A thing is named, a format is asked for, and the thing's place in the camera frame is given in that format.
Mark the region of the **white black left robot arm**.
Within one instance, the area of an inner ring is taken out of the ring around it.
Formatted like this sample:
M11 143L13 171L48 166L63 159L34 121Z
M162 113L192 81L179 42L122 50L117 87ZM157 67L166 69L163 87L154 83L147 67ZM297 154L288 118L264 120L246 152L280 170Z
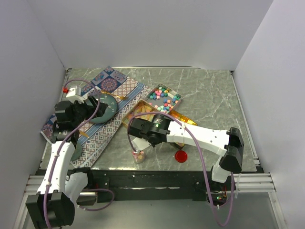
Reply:
M93 96L86 101L66 100L55 105L49 164L37 193L28 196L26 201L35 228L70 226L79 194L94 188L95 180L88 167L74 170L69 178L66 176L80 135L79 128L93 118L102 117L107 107Z

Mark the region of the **red jar lid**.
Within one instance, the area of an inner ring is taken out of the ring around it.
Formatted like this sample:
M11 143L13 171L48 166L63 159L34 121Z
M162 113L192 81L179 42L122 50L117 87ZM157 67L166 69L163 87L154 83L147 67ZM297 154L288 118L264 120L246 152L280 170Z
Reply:
M186 162L187 158L188 158L188 155L185 151L183 150L178 150L175 155L175 160L179 163L184 163Z

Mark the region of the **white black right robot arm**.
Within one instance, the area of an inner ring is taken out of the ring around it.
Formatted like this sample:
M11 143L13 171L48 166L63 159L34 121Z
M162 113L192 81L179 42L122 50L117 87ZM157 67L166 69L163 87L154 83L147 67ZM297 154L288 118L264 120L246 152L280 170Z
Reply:
M244 140L238 128L213 130L182 122L173 116L152 112L151 121L142 119L142 114L132 117L127 125L130 145L135 153L160 143L183 143L218 155L209 177L209 186L220 190L231 173L241 173L243 167Z

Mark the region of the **clear glass jar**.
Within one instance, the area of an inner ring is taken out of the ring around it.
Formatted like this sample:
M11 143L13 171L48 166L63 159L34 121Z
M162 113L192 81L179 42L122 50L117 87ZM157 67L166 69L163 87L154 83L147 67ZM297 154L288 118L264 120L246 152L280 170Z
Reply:
M140 164L145 160L145 153L141 151L132 151L133 160L136 164Z

